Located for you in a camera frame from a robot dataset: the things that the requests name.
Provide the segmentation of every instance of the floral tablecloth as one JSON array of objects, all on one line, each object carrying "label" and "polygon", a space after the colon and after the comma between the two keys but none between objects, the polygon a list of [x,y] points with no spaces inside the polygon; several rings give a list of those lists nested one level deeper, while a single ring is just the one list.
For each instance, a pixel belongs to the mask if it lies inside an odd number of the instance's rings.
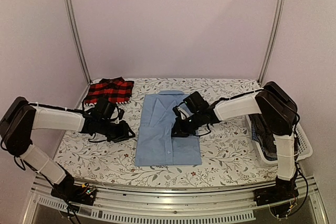
[{"label": "floral tablecloth", "polygon": [[[120,105],[124,119],[138,133],[145,94],[161,90],[198,91],[209,103],[220,97],[259,88],[255,80],[227,79],[130,79],[134,80],[132,102]],[[89,135],[66,132],[55,161],[73,176],[134,186],[210,187],[266,182],[276,177],[277,167],[261,167],[250,143],[244,117],[220,122],[212,133],[200,137],[202,165],[134,165],[136,138],[121,143],[89,143]],[[104,139],[97,135],[95,141]]]}]

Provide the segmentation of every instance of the black cable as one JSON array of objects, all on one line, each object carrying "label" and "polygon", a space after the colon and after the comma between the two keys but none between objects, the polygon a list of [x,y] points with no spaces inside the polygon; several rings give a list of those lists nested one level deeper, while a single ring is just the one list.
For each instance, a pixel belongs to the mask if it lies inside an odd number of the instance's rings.
[{"label": "black cable", "polygon": [[84,109],[84,100],[85,100],[85,98],[82,101],[82,110],[83,110],[83,112],[85,111],[85,109]]},{"label": "black cable", "polygon": [[301,175],[301,177],[305,180],[304,182],[306,182],[306,196],[304,197],[303,202],[302,202],[302,204],[299,206],[299,208],[296,209],[295,212],[291,212],[291,213],[288,215],[288,217],[289,217],[289,216],[292,216],[292,215],[294,215],[294,214],[296,214],[296,213],[302,208],[302,206],[304,205],[304,203],[306,202],[306,200],[307,200],[307,198],[308,198],[308,191],[309,191],[309,184],[308,184],[308,181],[307,181],[306,177],[303,175],[303,173],[300,171],[300,169],[299,169],[299,167],[298,167],[298,162],[295,162],[295,165],[296,165],[296,169],[297,169],[298,173],[299,173],[299,174]]},{"label": "black cable", "polygon": [[208,130],[209,130],[207,133],[202,134],[202,135],[194,135],[194,136],[205,136],[205,135],[209,135],[209,134],[211,133],[211,130],[210,130],[210,127],[209,127],[209,124],[208,124],[208,123],[206,124],[206,127],[207,127]]},{"label": "black cable", "polygon": [[134,131],[132,131],[130,126],[128,126],[128,133],[131,133],[131,135],[128,135],[129,138],[134,138],[135,137],[135,133],[134,133]]},{"label": "black cable", "polygon": [[184,119],[188,118],[187,115],[182,111],[182,110],[179,110],[179,112],[184,115]]},{"label": "black cable", "polygon": [[117,105],[115,105],[115,107],[117,108],[117,112],[118,112],[118,114],[117,114],[117,116],[116,116],[115,118],[107,119],[108,122],[114,122],[116,119],[119,118],[120,108],[119,108]]},{"label": "black cable", "polygon": [[68,212],[68,220],[70,220],[72,224],[75,224],[75,222],[72,220],[72,216],[70,216],[69,208],[67,208],[67,212]]},{"label": "black cable", "polygon": [[99,140],[99,141],[92,141],[93,139],[95,139],[95,137],[96,137],[96,133],[94,134],[93,138],[88,139],[88,141],[89,141],[90,143],[102,143],[102,142],[107,141],[107,139]]},{"label": "black cable", "polygon": [[59,191],[55,188],[55,186],[53,185],[53,183],[44,175],[44,174],[42,174],[42,173],[40,173],[45,179],[46,179],[46,181],[48,181],[48,183],[52,186],[52,188],[55,190],[55,192],[58,194],[58,196],[60,197],[60,199],[62,199],[64,202],[65,202],[65,204],[67,204],[67,206],[68,206],[68,208],[71,210],[71,212],[73,213],[73,215],[74,215],[74,217],[76,218],[76,220],[77,220],[77,223],[78,224],[81,224],[81,222],[80,222],[80,220],[79,220],[79,218],[78,218],[78,216],[77,216],[77,214],[76,214],[76,211],[73,209],[73,207],[72,207],[72,205],[69,203],[69,201],[68,200],[66,200],[66,199],[64,199],[64,197],[59,193]]},{"label": "black cable", "polygon": [[54,109],[54,110],[61,110],[61,111],[68,111],[68,112],[74,112],[74,113],[79,113],[84,115],[85,111],[78,110],[78,109],[65,109],[63,107],[58,107],[58,106],[52,106],[52,105],[47,105],[47,104],[40,104],[40,103],[29,103],[31,106],[36,106],[36,107],[42,107],[42,108],[48,108],[48,109]]},{"label": "black cable", "polygon": [[20,159],[20,160],[21,160],[21,164],[22,164],[22,166],[19,165],[19,163],[16,161],[16,156],[14,156],[14,163],[15,163],[18,167],[20,167],[21,170],[26,170],[25,164],[23,163],[22,159]]},{"label": "black cable", "polygon": [[219,100],[220,101],[229,101],[229,100],[232,100],[232,99],[235,99],[235,98],[239,98],[239,97],[243,97],[247,94],[253,94],[255,92],[259,92],[259,91],[263,91],[264,89],[257,89],[257,90],[253,90],[253,91],[249,91],[249,92],[245,92],[245,93],[241,93],[241,94],[237,94],[237,95],[234,95],[233,97],[230,97],[230,98],[226,98],[226,97],[221,97]]},{"label": "black cable", "polygon": [[0,147],[1,147],[1,149],[3,149],[4,151],[7,151],[7,152],[8,152],[8,150],[7,150],[5,147],[2,146],[3,143],[4,143],[4,139],[2,138],[2,139],[1,139],[1,142],[0,142]]}]

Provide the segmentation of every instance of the laundry basket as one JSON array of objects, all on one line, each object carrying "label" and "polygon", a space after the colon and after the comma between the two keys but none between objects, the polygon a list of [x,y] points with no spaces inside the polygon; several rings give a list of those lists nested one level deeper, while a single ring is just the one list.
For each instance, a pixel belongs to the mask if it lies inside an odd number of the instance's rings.
[{"label": "laundry basket", "polygon": [[[249,118],[249,116],[245,116],[246,119],[246,126],[251,134],[251,120]],[[313,154],[313,149],[308,141],[308,138],[305,134],[305,132],[303,131],[300,123],[297,125],[297,133],[298,133],[298,138],[299,138],[299,146],[298,146],[298,151],[299,151],[299,156],[298,156],[298,161],[299,160],[303,160],[307,157],[310,157]],[[258,142],[256,141],[251,141],[252,145],[254,147],[254,150],[256,151],[256,155],[258,160],[260,161],[260,165],[263,167],[267,167],[267,166],[275,166],[278,164],[277,160],[274,161],[269,161],[265,158],[263,151],[261,150],[261,146]]]}]

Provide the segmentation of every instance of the red plaid shirt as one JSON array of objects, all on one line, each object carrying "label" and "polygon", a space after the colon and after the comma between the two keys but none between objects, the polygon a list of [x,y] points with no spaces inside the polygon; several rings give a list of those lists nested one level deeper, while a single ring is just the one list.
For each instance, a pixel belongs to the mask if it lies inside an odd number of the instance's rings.
[{"label": "red plaid shirt", "polygon": [[100,97],[108,98],[112,103],[128,103],[133,86],[134,81],[125,81],[122,77],[102,79],[99,83],[90,85],[84,104],[97,103]]}]

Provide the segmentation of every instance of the white wall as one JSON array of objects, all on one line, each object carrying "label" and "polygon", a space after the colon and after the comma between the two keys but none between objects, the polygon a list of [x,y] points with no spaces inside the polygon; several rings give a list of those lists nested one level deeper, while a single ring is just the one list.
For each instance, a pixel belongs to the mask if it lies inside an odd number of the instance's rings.
[{"label": "white wall", "polygon": [[92,78],[257,79],[276,0],[73,0]]},{"label": "white wall", "polygon": [[297,102],[308,160],[336,223],[336,0],[286,0],[267,72]]},{"label": "white wall", "polygon": [[[19,95],[71,107],[84,88],[64,1],[0,0],[0,118]],[[39,131],[32,140],[52,156],[59,138]],[[33,180],[0,150],[0,223],[20,223]]]}]

